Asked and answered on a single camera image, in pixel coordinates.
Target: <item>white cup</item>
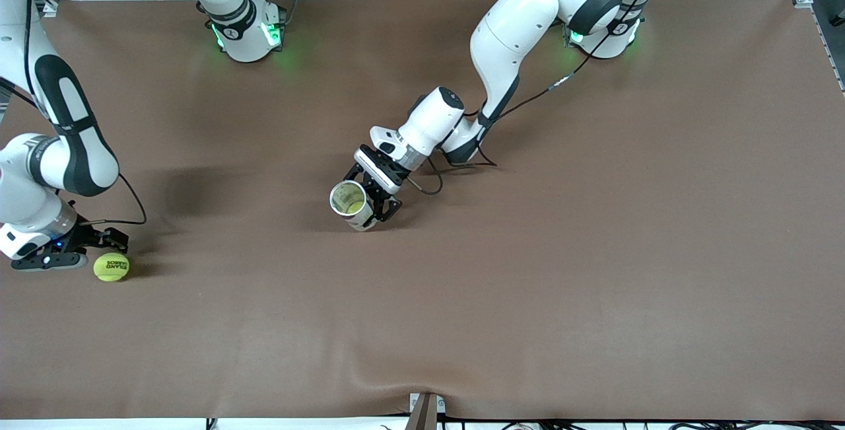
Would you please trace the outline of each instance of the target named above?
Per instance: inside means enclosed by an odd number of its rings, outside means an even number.
[[[372,217],[372,201],[363,186],[354,180],[344,180],[332,188],[329,204],[332,210],[343,217],[356,231],[365,231],[378,222],[373,219],[370,220],[369,225],[364,226],[365,222]]]

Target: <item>table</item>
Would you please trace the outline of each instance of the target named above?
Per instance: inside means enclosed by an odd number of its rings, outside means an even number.
[[[62,2],[151,219],[133,268],[0,269],[0,417],[845,419],[845,100],[790,0],[651,0],[619,59],[499,123],[499,168],[357,234],[328,193],[443,85],[474,110],[495,0],[301,0],[285,50],[193,2]],[[549,32],[515,103],[574,68]],[[21,102],[3,140],[49,132]],[[431,171],[419,177],[435,184]],[[115,186],[77,205],[136,217]]]

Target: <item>brown table surface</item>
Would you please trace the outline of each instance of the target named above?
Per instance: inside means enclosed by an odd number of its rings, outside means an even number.
[[[495,0],[302,0],[238,65],[193,2],[46,21],[150,211],[131,277],[0,271],[0,417],[845,419],[845,100],[790,0],[652,0],[624,56],[499,123],[501,167],[328,193]],[[582,59],[549,32],[516,100]],[[13,104],[3,140],[48,131]],[[429,171],[426,186],[436,184]],[[77,206],[138,215],[116,186]]]

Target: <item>green led indicator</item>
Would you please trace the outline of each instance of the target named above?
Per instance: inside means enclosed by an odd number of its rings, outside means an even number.
[[[223,41],[220,39],[220,32],[217,32],[217,27],[215,27],[214,24],[211,25],[211,30],[214,32],[215,38],[217,38],[217,45],[219,45],[220,48],[223,48]]]
[[[268,24],[261,23],[261,29],[265,33],[267,38],[267,42],[271,45],[271,47],[275,47],[281,43],[281,34],[279,33],[279,27],[275,26],[275,24]]]

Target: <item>brown tablecloth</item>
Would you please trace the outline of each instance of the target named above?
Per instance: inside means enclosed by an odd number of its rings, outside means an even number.
[[[499,168],[357,234],[328,193],[438,85],[483,101],[495,0],[302,0],[285,50],[193,2],[46,21],[150,211],[130,278],[0,270],[0,417],[845,419],[845,100],[790,0],[652,0],[499,123]],[[515,103],[582,55],[549,32]],[[3,140],[48,131],[20,102]],[[433,187],[426,169],[419,181]],[[89,219],[138,216],[116,186]]]

